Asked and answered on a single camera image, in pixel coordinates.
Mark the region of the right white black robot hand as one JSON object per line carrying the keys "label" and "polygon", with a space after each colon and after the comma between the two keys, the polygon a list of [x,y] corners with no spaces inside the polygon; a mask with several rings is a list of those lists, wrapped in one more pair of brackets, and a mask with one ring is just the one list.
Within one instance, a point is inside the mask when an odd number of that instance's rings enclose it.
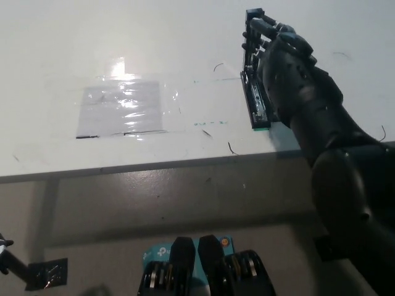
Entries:
{"label": "right white black robot hand", "polygon": [[317,99],[343,103],[335,81],[316,66],[312,46],[291,26],[268,23],[266,17],[254,17],[248,25],[270,40],[264,47],[257,74],[279,121],[290,127],[292,117]]}

